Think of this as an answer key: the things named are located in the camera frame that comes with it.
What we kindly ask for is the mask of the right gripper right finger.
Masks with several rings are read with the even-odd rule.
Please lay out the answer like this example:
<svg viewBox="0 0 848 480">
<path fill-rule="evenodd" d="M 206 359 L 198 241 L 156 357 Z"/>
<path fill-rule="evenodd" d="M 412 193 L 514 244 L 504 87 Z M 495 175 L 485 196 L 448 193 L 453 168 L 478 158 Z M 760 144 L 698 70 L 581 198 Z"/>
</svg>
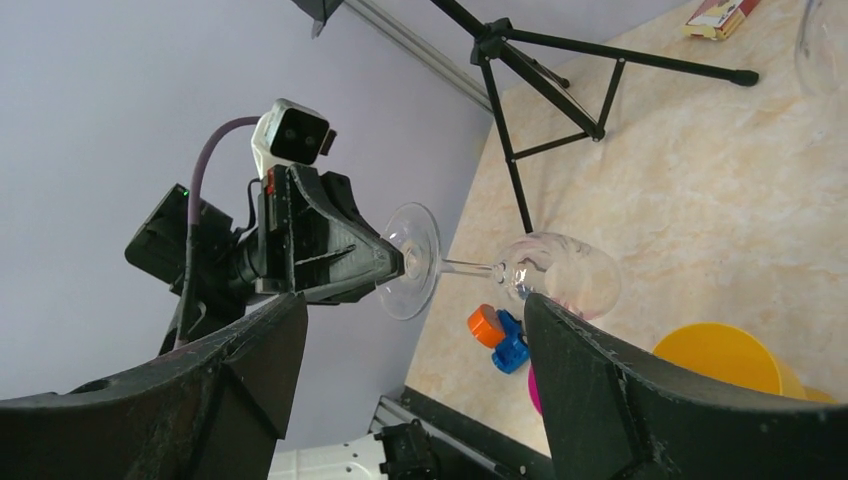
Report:
<svg viewBox="0 0 848 480">
<path fill-rule="evenodd" d="M 559 479 L 843 479 L 847 408 L 734 386 L 534 293 L 531 365 Z"/>
</svg>

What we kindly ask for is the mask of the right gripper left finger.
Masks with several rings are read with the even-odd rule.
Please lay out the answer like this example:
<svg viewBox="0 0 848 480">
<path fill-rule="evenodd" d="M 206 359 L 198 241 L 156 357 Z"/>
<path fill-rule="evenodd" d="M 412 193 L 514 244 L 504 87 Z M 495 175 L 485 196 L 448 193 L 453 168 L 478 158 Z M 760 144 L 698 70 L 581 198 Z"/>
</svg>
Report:
<svg viewBox="0 0 848 480">
<path fill-rule="evenodd" d="M 66 394 L 1 404 L 5 479 L 264 479 L 308 329 L 282 295 L 229 326 Z"/>
</svg>

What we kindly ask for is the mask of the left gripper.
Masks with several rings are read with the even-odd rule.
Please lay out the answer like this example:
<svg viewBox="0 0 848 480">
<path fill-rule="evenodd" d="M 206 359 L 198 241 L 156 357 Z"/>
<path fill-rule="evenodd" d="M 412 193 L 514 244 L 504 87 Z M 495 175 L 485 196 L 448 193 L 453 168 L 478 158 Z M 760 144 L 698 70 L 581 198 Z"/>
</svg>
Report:
<svg viewBox="0 0 848 480">
<path fill-rule="evenodd" d="M 259 200 L 259 292 L 356 303 L 404 273 L 403 255 L 362 216 L 347 176 L 274 165 Z"/>
</svg>

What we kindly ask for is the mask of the magenta plastic goblet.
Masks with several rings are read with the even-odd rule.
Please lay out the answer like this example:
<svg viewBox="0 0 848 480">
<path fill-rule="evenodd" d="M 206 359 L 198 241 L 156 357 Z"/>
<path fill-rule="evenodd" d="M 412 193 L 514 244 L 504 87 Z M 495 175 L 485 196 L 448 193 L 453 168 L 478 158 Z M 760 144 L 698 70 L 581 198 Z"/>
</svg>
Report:
<svg viewBox="0 0 848 480">
<path fill-rule="evenodd" d="M 536 375 L 535 375 L 535 370 L 534 370 L 533 365 L 530 365 L 530 367 L 528 369 L 527 388 L 528 388 L 528 395 L 529 395 L 530 401 L 531 401 L 535 411 L 539 415 L 542 415 L 542 406 L 541 406 L 541 401 L 540 401 L 540 397 L 539 397 L 538 387 L 537 387 L 537 383 L 536 383 Z"/>
</svg>

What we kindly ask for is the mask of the clear wine glass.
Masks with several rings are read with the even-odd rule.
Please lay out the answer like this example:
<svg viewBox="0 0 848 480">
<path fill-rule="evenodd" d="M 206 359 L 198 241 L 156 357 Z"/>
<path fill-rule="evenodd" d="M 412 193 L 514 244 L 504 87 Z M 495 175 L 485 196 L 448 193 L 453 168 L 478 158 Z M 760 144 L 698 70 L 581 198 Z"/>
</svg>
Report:
<svg viewBox="0 0 848 480">
<path fill-rule="evenodd" d="M 489 264 L 443 256 L 431 211 L 417 202 L 400 206 L 383 238 L 402 254 L 403 273 L 377 287 L 385 311 L 409 320 L 432 300 L 444 274 L 486 279 L 499 306 L 516 316 L 533 293 L 550 298 L 585 320 L 609 313 L 621 293 L 616 261 L 584 241 L 552 232 L 532 232 L 510 243 Z"/>
</svg>

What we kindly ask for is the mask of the tall clear flute glass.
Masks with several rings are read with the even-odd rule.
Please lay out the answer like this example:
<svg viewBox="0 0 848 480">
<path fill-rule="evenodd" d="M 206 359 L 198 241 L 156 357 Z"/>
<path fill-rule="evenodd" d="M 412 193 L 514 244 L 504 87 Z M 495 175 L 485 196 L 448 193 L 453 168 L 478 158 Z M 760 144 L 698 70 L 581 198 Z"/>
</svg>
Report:
<svg viewBox="0 0 848 480">
<path fill-rule="evenodd" d="M 806 1 L 794 49 L 802 91 L 830 96 L 847 90 L 847 2 Z"/>
</svg>

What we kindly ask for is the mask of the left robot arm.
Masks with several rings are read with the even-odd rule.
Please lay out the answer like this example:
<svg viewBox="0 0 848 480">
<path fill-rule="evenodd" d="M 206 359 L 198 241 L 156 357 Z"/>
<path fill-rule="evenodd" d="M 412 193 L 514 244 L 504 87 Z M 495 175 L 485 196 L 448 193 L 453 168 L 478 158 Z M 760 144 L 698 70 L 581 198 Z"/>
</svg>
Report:
<svg viewBox="0 0 848 480">
<path fill-rule="evenodd" d="M 310 305 L 356 303 L 401 276 L 400 251 L 360 214 L 348 177 L 302 164 L 276 165 L 251 201 L 251 223 L 201 201 L 188 223 L 189 191 L 175 185 L 133 236 L 129 264 L 163 281 L 191 313 L 174 315 L 160 351 L 197 340 L 279 294 Z"/>
</svg>

